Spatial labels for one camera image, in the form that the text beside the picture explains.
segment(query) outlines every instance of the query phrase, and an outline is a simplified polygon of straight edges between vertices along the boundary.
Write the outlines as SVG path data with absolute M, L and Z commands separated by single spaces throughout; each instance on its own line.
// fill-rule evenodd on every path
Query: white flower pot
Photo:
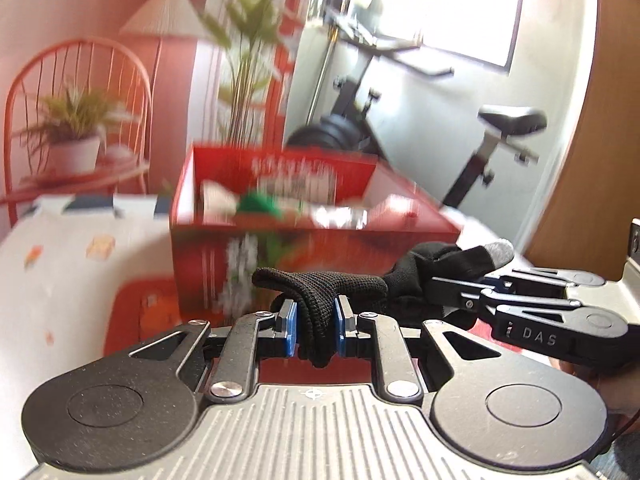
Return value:
M 58 175 L 91 173 L 100 149 L 100 137 L 49 146 L 47 169 Z

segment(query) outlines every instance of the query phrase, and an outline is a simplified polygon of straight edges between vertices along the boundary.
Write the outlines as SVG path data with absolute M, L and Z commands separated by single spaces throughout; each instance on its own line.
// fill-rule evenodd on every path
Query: ribbed gray plate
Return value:
M 28 480 L 514 480 L 451 452 L 413 406 L 369 386 L 264 384 L 239 404 L 208 408 L 191 436 L 153 463 L 112 474 L 43 465 Z M 594 480 L 584 465 L 536 480 Z

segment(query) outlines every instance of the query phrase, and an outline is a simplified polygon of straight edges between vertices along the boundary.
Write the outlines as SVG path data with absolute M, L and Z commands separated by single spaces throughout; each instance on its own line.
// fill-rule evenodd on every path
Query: cardboard box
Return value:
M 292 225 L 264 214 L 211 221 L 202 211 L 204 180 L 236 194 L 262 189 L 312 202 L 365 202 L 372 207 L 394 194 L 413 199 L 417 211 L 401 229 L 389 229 L 387 222 L 371 229 Z M 268 310 L 274 294 L 251 285 L 257 267 L 382 275 L 416 244 L 455 242 L 460 234 L 425 192 L 375 157 L 212 146 L 193 146 L 188 153 L 170 227 L 183 317 L 220 320 L 222 312 L 225 321 Z

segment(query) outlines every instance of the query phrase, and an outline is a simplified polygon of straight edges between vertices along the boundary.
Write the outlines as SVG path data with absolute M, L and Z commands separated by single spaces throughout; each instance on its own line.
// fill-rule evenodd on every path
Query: das logo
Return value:
M 528 326 L 524 327 L 524 330 L 522 332 L 522 338 L 531 339 L 532 337 L 534 341 L 540 344 L 546 344 L 548 346 L 553 346 L 556 344 L 556 334 L 549 334 L 548 336 L 545 336 L 542 333 L 542 330 L 533 331 Z

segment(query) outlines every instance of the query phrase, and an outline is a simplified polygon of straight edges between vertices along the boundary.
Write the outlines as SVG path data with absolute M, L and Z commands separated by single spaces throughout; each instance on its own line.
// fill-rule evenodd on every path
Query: green object in box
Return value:
M 282 211 L 276 205 L 272 196 L 250 191 L 240 197 L 237 213 L 267 213 L 282 218 Z

